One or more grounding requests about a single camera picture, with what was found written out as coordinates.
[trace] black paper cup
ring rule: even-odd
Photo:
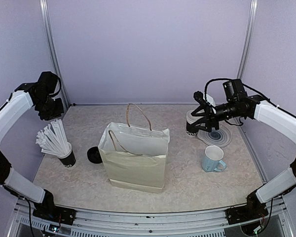
[[[193,110],[188,111],[186,114],[186,133],[189,136],[196,136],[198,133],[198,129],[191,126],[191,124],[197,121],[200,117],[193,117],[191,115],[191,112],[193,112]]]
[[[72,149],[72,146],[70,143],[68,143],[70,151],[68,152],[68,154],[66,154],[65,156],[62,157],[58,157],[58,159],[61,161],[61,163],[66,167],[66,168],[70,168],[73,167],[75,164],[75,157],[74,157],[74,152]]]
[[[196,136],[198,133],[198,129],[195,127],[192,127],[191,124],[186,121],[186,133],[189,136]]]

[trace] white straw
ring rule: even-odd
[[[67,154],[70,149],[66,138],[63,123],[60,119],[48,124],[43,130],[37,133],[36,144],[41,147],[41,152],[61,157]]]

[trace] mug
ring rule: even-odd
[[[205,156],[202,159],[202,168],[205,172],[222,172],[226,169],[227,165],[222,161],[223,150],[218,146],[208,146],[205,149]]]

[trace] table surface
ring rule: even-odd
[[[65,168],[60,161],[45,155],[34,183],[54,194],[56,204],[91,210],[116,212],[182,212],[212,209],[246,202],[246,196],[262,185],[259,173],[236,126],[222,123],[232,133],[231,143],[223,148],[223,172],[206,173],[201,157],[207,147],[185,132],[185,116],[195,105],[140,105],[156,130],[170,129],[166,177],[161,194],[113,187],[103,164],[87,159],[89,148],[98,146],[111,121],[126,123],[126,106],[70,107],[63,123],[72,144],[76,164]],[[147,127],[135,108],[130,123]]]

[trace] cable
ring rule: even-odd
[[[32,217],[31,217],[31,203],[30,201],[25,197],[24,198],[28,204],[29,204],[29,220],[30,220],[30,228],[31,228],[31,232],[32,232],[32,236],[35,237],[34,232],[33,232],[33,227],[32,227]]]
[[[263,231],[265,231],[266,227],[268,226],[268,223],[270,222],[270,219],[271,219],[271,215],[272,215],[272,209],[273,209],[273,198],[272,198],[272,201],[271,201],[271,209],[270,209],[270,215],[267,219],[267,223],[265,224],[265,226],[263,226],[262,230],[260,230],[259,232],[257,233],[253,233],[252,235],[247,235],[247,236],[257,236],[259,234],[261,234]]]
[[[50,97],[55,97],[55,96],[58,95],[59,92],[61,91],[62,84],[61,84],[61,79],[60,79],[60,77],[58,77],[58,82],[59,82],[59,90],[58,90],[56,93],[54,93],[54,94],[50,94],[50,95],[49,95]]]
[[[58,222],[58,225],[59,225],[59,229],[61,228],[61,224],[60,224],[60,221],[61,221],[61,214],[59,215],[59,222]]]
[[[225,122],[231,126],[239,126],[241,127],[243,125],[243,121],[241,121],[241,117],[239,117],[239,124],[233,124],[233,123],[230,123],[228,122],[227,120],[225,120]]]
[[[262,92],[260,92],[260,91],[258,91],[258,90],[256,90],[256,89],[254,89],[254,88],[252,88],[252,87],[250,87],[250,86],[248,86],[248,85],[246,85],[246,84],[243,84],[243,86],[245,86],[246,88],[248,88],[248,89],[250,89],[250,90],[252,90],[252,91],[258,93],[258,94],[259,94],[260,96],[262,96],[262,97],[263,97],[268,103],[270,103],[270,104],[273,105],[274,107],[277,107],[277,106],[276,106],[273,102],[271,102],[271,100],[270,100],[269,98],[267,98]],[[288,115],[290,115],[290,116],[296,118],[295,115],[293,115],[293,114],[291,114],[290,112],[288,112],[288,111],[282,109],[281,107],[277,107],[277,108],[278,108],[279,110],[281,110],[281,111],[287,113]]]
[[[234,80],[234,79],[230,79],[230,78],[215,78],[215,79],[211,79],[211,80],[209,80],[206,84],[205,84],[205,90],[204,90],[204,95],[205,95],[205,101],[206,101],[206,103],[207,104],[209,104],[208,103],[208,101],[207,101],[207,87],[208,87],[208,85],[210,84],[210,83],[212,83],[213,81],[218,81],[218,80]]]

